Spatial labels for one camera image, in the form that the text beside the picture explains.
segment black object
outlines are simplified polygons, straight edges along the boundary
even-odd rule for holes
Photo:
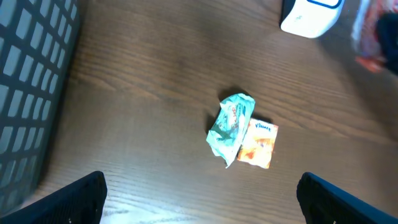
[[[0,216],[37,186],[79,27],[77,0],[0,0]]]
[[[377,22],[376,32],[386,58],[384,66],[398,75],[398,14],[387,13]]]
[[[297,199],[308,224],[398,223],[398,219],[309,172],[298,183]]]
[[[0,223],[99,224],[107,191],[104,174],[96,171],[0,219]]]

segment black grid panel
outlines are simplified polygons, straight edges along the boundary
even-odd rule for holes
[[[78,29],[77,0],[0,0],[0,214],[37,184]]]

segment white device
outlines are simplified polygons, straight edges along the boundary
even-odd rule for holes
[[[308,38],[324,34],[337,21],[344,0],[284,0],[280,28]]]

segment wooden table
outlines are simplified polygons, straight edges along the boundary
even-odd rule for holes
[[[49,170],[32,200],[105,173],[102,223],[303,223],[313,172],[398,216],[398,78],[354,62],[358,1],[319,39],[281,0],[90,0]],[[223,97],[279,126],[271,168],[225,169],[206,143]]]

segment black mesh object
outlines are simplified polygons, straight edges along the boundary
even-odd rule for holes
[[[384,66],[398,75],[398,14],[387,13],[376,26],[381,50],[386,58]]]
[[[104,174],[96,171],[14,212],[0,223],[100,223],[107,188]]]
[[[76,0],[0,0],[0,215],[37,185],[79,20]]]

